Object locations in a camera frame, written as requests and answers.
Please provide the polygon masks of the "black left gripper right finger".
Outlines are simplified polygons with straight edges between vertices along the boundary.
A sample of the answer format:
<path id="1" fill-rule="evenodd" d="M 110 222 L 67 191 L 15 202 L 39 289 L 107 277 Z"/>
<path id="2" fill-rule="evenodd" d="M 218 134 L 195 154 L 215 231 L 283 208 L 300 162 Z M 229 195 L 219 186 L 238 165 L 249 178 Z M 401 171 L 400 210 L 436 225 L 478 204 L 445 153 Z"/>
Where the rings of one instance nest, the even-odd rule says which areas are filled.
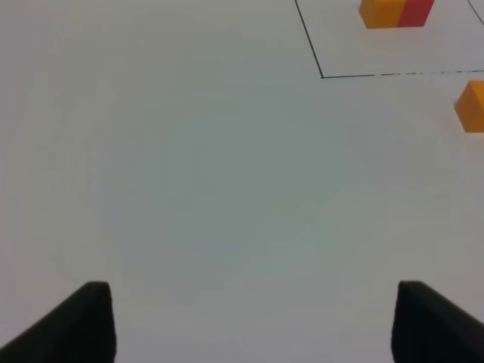
<path id="1" fill-rule="evenodd" d="M 392 324 L 393 361 L 483 361 L 483 323 L 421 281 L 398 285 Z"/>

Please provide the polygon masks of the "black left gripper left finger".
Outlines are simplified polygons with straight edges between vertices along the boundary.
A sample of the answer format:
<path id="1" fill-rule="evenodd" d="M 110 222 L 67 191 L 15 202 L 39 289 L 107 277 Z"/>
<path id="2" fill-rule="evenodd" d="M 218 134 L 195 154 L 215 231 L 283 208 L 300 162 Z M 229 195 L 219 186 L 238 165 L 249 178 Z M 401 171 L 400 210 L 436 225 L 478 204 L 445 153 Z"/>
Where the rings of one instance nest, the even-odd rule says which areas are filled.
<path id="1" fill-rule="evenodd" d="M 106 281 L 89 281 L 1 348 L 2 362 L 114 362 L 116 328 Z"/>

